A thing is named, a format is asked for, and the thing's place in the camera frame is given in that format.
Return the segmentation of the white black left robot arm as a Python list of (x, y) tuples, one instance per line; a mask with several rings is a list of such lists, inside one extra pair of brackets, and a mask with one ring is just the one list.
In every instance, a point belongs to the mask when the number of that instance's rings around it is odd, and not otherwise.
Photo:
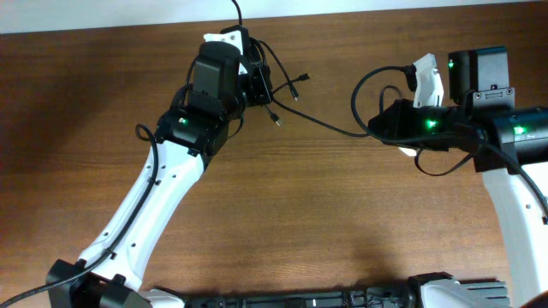
[(141, 291), (150, 256), (170, 218), (229, 139), (229, 125), (248, 107), (271, 101), (261, 43), (209, 41), (192, 65), (194, 79), (174, 95), (155, 130), (146, 163), (102, 234), (73, 264), (57, 260), (46, 280), (53, 307), (183, 307), (172, 291)]

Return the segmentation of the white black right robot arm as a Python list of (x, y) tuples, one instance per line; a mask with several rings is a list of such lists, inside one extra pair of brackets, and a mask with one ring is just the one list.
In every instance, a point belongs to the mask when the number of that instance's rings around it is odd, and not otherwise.
[(371, 287), (371, 306), (544, 307), (547, 304), (547, 109), (518, 109), (503, 46), (455, 51), (442, 82), (436, 58), (402, 68), (413, 99), (397, 99), (362, 123), (385, 145), (461, 150), (497, 212), (512, 282), (465, 283), (444, 272), (398, 287)]

